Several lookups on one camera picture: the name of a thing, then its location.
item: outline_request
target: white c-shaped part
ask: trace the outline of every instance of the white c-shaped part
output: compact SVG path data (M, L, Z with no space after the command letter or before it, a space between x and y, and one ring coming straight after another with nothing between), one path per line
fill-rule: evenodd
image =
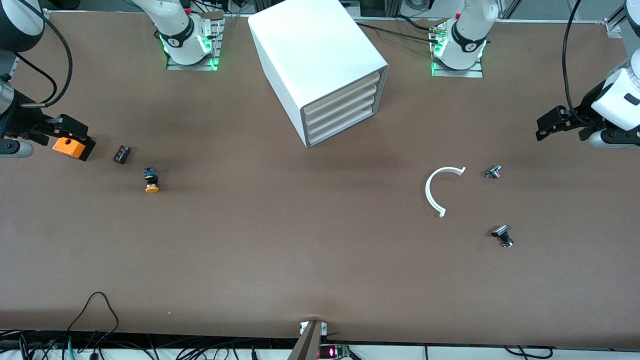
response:
M462 173L465 172L467 168L463 167L463 168L455 168L455 167L444 167L444 168L439 168L438 170L434 171L433 174L431 176L429 176L429 179L427 179L427 184L424 186L424 192L427 194L427 200L429 201L429 203L431 204L431 206L433 206L434 209L438 210L440 212L440 217L444 217L444 213L447 212L447 209L441 207L440 205L438 205L438 203L436 202L436 200L433 200L433 196L431 196L431 180L433 179L434 176L436 176L436 174L439 174L441 172L452 172L453 174L456 174L457 176L462 175Z

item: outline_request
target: orange base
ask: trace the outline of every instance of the orange base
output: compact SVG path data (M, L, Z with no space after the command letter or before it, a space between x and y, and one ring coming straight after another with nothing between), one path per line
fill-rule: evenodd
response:
M68 138L59 138L56 144L53 145L55 151L61 152L64 155L70 156L74 159L79 159L84 151L85 146L75 140Z

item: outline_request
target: brown table surface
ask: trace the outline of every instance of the brown table surface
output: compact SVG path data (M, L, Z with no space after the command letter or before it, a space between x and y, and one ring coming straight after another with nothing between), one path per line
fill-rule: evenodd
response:
M143 14L52 21L74 76L46 112L98 145L86 163L37 145L0 162L1 328L66 329L101 290L129 332L283 337L321 318L344 340L638 347L638 155L534 135L565 103L564 25L496 24L484 79L432 78L424 43L364 29L389 62L380 111L305 149L246 19L217 72L165 70ZM63 82L50 31L25 56ZM603 26L575 25L574 102L624 57ZM49 93L24 65L13 84ZM435 178L438 218L424 183L444 166L467 171ZM502 224L511 249L488 236ZM111 326L96 299L74 328Z

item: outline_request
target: screw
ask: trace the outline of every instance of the screw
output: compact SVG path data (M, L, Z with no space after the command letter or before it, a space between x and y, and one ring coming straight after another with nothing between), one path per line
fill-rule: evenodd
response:
M484 173L487 179L498 179L500 177L500 170L502 165L495 165Z

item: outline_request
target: white drawer unit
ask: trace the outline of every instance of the white drawer unit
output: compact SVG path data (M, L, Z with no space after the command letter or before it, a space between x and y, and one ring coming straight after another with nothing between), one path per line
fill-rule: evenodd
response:
M306 147L378 111L388 64L338 0L286 0L251 15L249 27Z

